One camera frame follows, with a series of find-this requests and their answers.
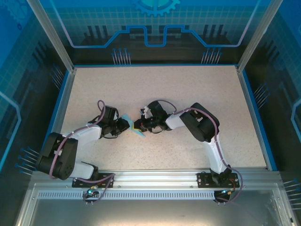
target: beige speckled table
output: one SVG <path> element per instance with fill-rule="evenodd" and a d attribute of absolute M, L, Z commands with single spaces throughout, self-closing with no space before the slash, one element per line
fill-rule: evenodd
<path fill-rule="evenodd" d="M 139 110 L 155 99 L 178 110 L 199 102 L 220 121 L 220 140 L 233 167 L 265 167 L 264 157 L 234 66 L 152 66 L 77 69 L 62 132 L 99 115 L 97 100 L 140 118 Z M 172 112 L 168 104 L 163 107 Z M 182 127 L 139 136 L 129 129 L 117 139 L 101 139 L 77 152 L 77 159 L 100 169 L 146 170 L 209 168 L 205 149 Z"/>

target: gear graphic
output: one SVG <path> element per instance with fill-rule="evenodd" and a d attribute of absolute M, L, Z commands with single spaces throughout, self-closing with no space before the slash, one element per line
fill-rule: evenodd
<path fill-rule="evenodd" d="M 180 0 L 134 0 L 133 3 L 136 10 L 141 10 L 141 13 L 146 13 L 148 16 L 156 17 L 170 13 L 170 10 L 175 9 L 176 4 L 180 4 Z"/>
<path fill-rule="evenodd" d="M 6 6 L 11 16 L 18 23 L 21 23 L 27 16 L 26 0 L 0 0 L 0 6 Z"/>

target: blue border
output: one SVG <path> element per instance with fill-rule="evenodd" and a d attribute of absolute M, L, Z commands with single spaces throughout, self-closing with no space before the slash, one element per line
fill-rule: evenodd
<path fill-rule="evenodd" d="M 154 65 L 148 65 L 148 64 L 134 64 L 134 65 L 74 65 L 74 67 L 81 67 L 81 68 L 89 68 L 89 67 L 155 67 L 155 66 L 237 66 L 237 64 L 154 64 Z"/>
<path fill-rule="evenodd" d="M 59 105 L 61 103 L 63 92 L 64 92 L 64 89 L 65 89 L 65 86 L 66 86 L 67 79 L 68 79 L 69 75 L 70 75 L 70 73 L 67 70 L 66 73 L 65 73 L 63 82 L 62 82 L 62 86 L 61 86 L 60 92 L 58 94 L 58 97 L 57 97 L 57 100 L 56 100 L 56 103 L 55 103 L 55 108 L 53 110 L 53 113 L 52 113 L 52 116 L 51 116 L 51 119 L 50 119 L 50 123 L 49 123 L 48 129 L 47 129 L 47 132 L 46 132 L 46 136 L 45 136 L 45 139 L 44 139 L 43 146 L 44 146 L 44 144 L 45 144 L 45 142 L 47 140 L 47 137 L 51 133 L 51 130 L 53 128 L 53 124 L 55 123 L 55 118 L 56 118 L 56 115 L 57 115 L 58 107 L 59 107 Z"/>
<path fill-rule="evenodd" d="M 273 171 L 277 171 L 277 166 L 276 166 L 276 163 L 275 163 L 275 160 L 274 160 L 274 156 L 273 156 L 271 147 L 269 145 L 268 137 L 267 137 L 267 134 L 265 133 L 263 123 L 262 123 L 262 120 L 261 120 L 256 102 L 255 102 L 255 98 L 254 98 L 254 95 L 253 95 L 253 92 L 252 92 L 252 89 L 251 89 L 251 86 L 250 86 L 250 83 L 249 83 L 249 80 L 248 80 L 248 77 L 246 75 L 245 70 L 243 70 L 243 77 L 244 77 L 244 80 L 246 82 L 246 87 L 247 87 L 248 93 L 250 95 L 250 99 L 251 99 L 251 102 L 252 102 L 252 105 L 253 105 L 253 108 L 254 108 L 256 119 L 258 121 L 261 136 L 262 136 L 265 148 L 267 150 L 267 154 L 268 154 L 269 162 L 271 164 L 271 168 L 272 168 Z"/>

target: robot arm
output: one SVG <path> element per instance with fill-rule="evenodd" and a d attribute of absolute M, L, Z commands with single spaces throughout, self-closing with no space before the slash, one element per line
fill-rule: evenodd
<path fill-rule="evenodd" d="M 108 138 L 106 137 L 108 134 L 115 138 L 129 128 L 126 120 L 118 118 L 119 114 L 116 108 L 106 106 L 103 119 L 98 124 L 88 127 L 88 125 L 96 122 L 98 117 L 89 121 L 86 129 L 82 129 L 66 140 L 54 165 L 52 173 L 54 177 L 61 180 L 66 180 L 69 177 L 98 179 L 96 166 L 76 160 L 77 150 L 81 150 L 89 142 Z M 49 174 L 54 155 L 66 136 L 66 134 L 59 133 L 51 133 L 48 136 L 37 160 L 36 169 L 38 171 Z"/>
<path fill-rule="evenodd" d="M 193 104 L 191 108 L 199 109 L 208 114 L 214 120 L 217 128 L 220 125 L 218 119 L 199 103 Z M 215 140 L 213 139 L 215 127 L 208 117 L 193 110 L 182 111 L 182 113 L 167 114 L 158 101 L 153 101 L 144 109 L 141 109 L 141 114 L 141 119 L 134 123 L 134 127 L 139 129 L 141 132 L 145 132 L 147 130 L 152 132 L 152 129 L 156 126 L 167 131 L 186 126 L 195 139 L 202 142 L 202 145 L 206 149 L 210 161 L 212 180 L 220 186 L 228 178 L 231 170 L 222 162 L 224 160 L 222 150 L 220 148 L 222 153 L 221 158 Z M 221 147 L 219 131 L 217 132 L 217 142 L 219 147 Z"/>

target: black mounting plate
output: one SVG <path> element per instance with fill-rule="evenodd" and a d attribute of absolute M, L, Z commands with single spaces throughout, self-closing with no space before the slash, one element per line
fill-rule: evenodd
<path fill-rule="evenodd" d="M 197 182 L 199 188 L 233 188 L 233 183 L 229 179 L 235 180 L 235 188 L 239 187 L 237 173 L 230 173 L 228 179 L 225 180 L 221 186 L 216 185 L 216 183 L 212 180 L 211 173 L 197 173 Z"/>
<path fill-rule="evenodd" d="M 98 174 L 98 179 L 100 180 L 102 178 L 105 178 L 107 176 L 111 175 L 111 173 L 99 173 Z M 101 184 L 98 185 L 99 188 L 105 188 L 107 186 L 107 183 L 109 182 L 109 179 L 104 180 Z M 110 185 L 108 186 L 108 188 L 112 188 L 113 187 L 113 183 L 114 183 L 114 178 L 112 179 L 112 181 L 110 182 Z M 86 183 L 86 182 L 82 182 L 80 180 L 76 180 L 73 179 L 72 181 L 72 187 L 83 187 L 83 188 L 90 188 L 95 184 L 91 184 L 91 183 Z"/>

